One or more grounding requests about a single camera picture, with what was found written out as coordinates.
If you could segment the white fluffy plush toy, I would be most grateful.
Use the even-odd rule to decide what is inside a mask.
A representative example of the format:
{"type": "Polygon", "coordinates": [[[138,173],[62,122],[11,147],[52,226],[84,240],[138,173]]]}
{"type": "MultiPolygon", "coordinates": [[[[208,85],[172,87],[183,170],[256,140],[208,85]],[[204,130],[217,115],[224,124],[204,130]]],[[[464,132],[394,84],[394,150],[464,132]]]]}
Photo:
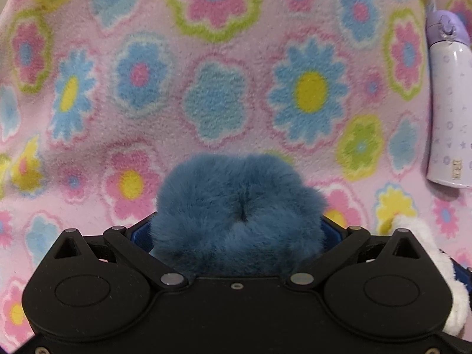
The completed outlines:
{"type": "Polygon", "coordinates": [[[434,234],[423,219],[408,217],[402,214],[395,215],[391,222],[390,232],[387,234],[391,235],[397,229],[409,229],[442,274],[443,279],[449,286],[453,299],[452,309],[446,320],[443,332],[452,336],[460,336],[470,313],[470,296],[465,284],[456,278],[452,259],[438,248],[434,234]]]}

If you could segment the blue fluffy scrunchie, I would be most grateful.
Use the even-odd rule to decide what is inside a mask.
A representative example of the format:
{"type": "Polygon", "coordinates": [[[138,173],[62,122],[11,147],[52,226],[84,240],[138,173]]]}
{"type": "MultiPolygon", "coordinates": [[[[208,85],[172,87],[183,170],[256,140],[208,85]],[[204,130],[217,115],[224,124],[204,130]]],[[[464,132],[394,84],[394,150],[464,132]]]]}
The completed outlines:
{"type": "Polygon", "coordinates": [[[159,188],[151,254],[188,277],[289,276],[323,253],[325,208],[274,155],[196,155],[159,188]]]}

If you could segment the purple thermos bottle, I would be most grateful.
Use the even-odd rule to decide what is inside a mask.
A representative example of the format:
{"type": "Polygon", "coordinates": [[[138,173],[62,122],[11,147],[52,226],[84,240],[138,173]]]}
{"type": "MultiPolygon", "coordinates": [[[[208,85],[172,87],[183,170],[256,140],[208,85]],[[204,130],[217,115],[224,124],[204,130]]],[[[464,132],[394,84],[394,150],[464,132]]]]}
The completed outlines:
{"type": "Polygon", "coordinates": [[[471,40],[459,16],[435,10],[426,19],[432,90],[426,178],[471,187],[471,40]]]}

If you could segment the pink floral fleece blanket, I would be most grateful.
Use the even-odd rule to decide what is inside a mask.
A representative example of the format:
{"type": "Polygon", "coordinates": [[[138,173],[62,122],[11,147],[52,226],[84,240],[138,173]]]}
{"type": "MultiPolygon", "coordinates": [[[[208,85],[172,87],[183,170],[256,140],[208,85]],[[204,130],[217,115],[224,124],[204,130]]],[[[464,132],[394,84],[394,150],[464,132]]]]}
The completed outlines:
{"type": "Polygon", "coordinates": [[[471,264],[471,192],[426,179],[426,15],[471,0],[8,0],[1,12],[1,346],[63,229],[151,214],[195,153],[268,153],[386,234],[420,217],[471,264]]]}

